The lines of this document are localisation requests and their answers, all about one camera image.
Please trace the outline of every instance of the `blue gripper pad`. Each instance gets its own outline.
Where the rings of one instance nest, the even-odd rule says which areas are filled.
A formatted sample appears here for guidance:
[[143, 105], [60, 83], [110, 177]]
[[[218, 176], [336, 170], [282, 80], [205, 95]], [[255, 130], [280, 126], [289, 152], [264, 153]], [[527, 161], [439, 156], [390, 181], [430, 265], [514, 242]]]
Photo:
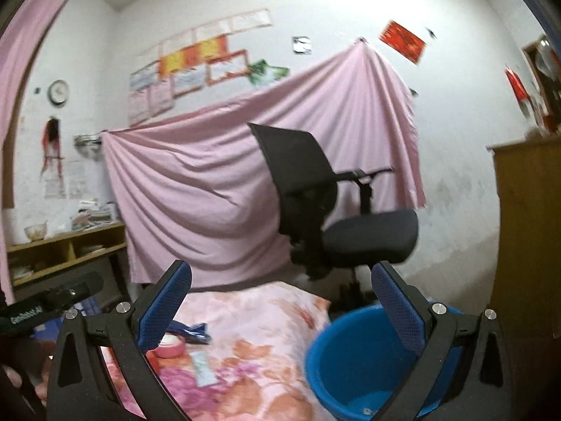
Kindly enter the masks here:
[[176, 261], [168, 271], [178, 263], [179, 267], [169, 277], [138, 321], [136, 344], [143, 353], [153, 350], [160, 344], [169, 323], [191, 289], [192, 272], [189, 264], [184, 261]]
[[381, 264], [372, 268], [372, 289], [403, 346], [420, 356], [426, 345], [425, 323]]

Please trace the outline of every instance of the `clock face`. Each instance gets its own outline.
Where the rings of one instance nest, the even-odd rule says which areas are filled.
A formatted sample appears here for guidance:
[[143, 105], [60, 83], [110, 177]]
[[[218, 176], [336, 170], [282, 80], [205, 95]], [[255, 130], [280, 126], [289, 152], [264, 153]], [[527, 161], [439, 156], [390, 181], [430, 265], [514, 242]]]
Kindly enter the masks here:
[[50, 102], [55, 106], [62, 106], [68, 100], [70, 88], [65, 81], [55, 81], [49, 87], [48, 95]]

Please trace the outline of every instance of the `wall clock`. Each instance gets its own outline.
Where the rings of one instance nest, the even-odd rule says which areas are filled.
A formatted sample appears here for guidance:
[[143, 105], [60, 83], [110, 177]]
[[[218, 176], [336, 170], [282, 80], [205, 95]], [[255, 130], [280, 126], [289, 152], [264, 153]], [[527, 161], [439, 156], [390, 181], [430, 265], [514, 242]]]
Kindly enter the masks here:
[[47, 96], [53, 106], [62, 108], [70, 96], [70, 86], [62, 80], [54, 81], [47, 91]]

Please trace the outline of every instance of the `black office chair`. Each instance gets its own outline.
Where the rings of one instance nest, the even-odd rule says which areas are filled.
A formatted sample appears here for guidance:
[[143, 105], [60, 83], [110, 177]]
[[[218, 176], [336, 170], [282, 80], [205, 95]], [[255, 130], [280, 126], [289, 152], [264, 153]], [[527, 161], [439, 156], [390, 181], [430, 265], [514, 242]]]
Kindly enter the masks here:
[[[305, 266], [312, 280], [325, 277], [332, 268], [351, 268], [350, 287], [340, 287], [343, 310], [365, 305], [356, 267], [364, 265], [372, 269], [380, 261], [403, 263], [419, 235], [414, 210], [371, 213], [370, 185], [377, 175], [391, 173], [393, 169], [371, 173], [357, 169], [335, 174], [310, 133], [255, 123], [248, 125], [259, 142], [279, 193], [279, 232], [291, 238], [292, 262]], [[341, 181], [352, 181], [359, 186], [361, 215], [322, 230], [325, 218], [337, 202], [337, 183]]]

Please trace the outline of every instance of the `chair seat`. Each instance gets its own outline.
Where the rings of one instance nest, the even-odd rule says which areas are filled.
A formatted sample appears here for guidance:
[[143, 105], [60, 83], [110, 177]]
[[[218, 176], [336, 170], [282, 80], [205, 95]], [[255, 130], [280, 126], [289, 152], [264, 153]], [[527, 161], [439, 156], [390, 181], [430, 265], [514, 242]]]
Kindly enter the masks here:
[[359, 215], [334, 223], [323, 233], [325, 252], [337, 268], [403, 263], [417, 243], [419, 221], [414, 210]]

